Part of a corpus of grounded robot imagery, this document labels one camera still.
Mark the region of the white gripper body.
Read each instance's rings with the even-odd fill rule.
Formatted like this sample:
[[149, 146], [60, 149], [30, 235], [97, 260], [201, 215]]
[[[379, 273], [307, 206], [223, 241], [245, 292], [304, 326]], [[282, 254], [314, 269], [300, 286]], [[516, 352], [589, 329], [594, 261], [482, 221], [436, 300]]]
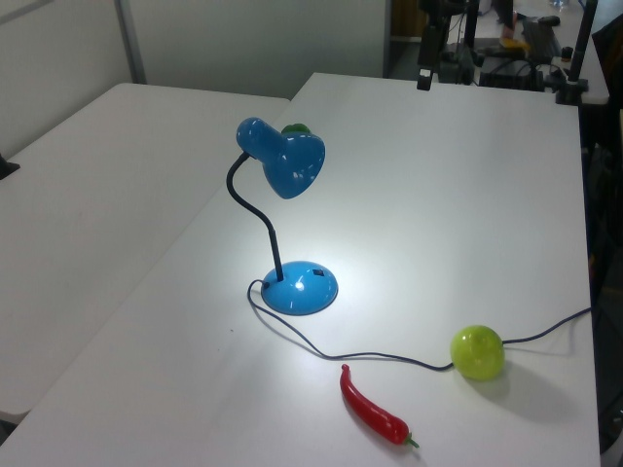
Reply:
[[418, 64], [420, 68], [432, 70], [438, 60], [442, 28], [439, 24], [428, 23], [421, 37]]

